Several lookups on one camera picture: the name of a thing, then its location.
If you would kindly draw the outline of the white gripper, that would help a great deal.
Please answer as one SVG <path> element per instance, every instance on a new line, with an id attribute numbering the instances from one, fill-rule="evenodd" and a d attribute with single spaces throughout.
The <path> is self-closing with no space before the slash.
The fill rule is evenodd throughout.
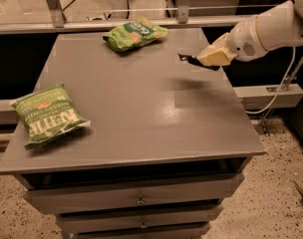
<path id="1" fill-rule="evenodd" d="M 267 51 L 260 43 L 257 34 L 257 17 L 252 16 L 236 24 L 230 33 L 224 33 L 204 49 L 197 59 L 206 67 L 228 66 L 235 58 L 249 62 L 264 57 Z"/>

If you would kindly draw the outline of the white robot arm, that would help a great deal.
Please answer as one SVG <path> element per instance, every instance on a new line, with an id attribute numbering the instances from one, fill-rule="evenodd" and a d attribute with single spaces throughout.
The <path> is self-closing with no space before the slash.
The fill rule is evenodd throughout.
<path id="1" fill-rule="evenodd" d="M 249 62 L 283 47 L 303 46 L 303 0 L 288 0 L 236 24 L 196 57 L 204 66 Z"/>

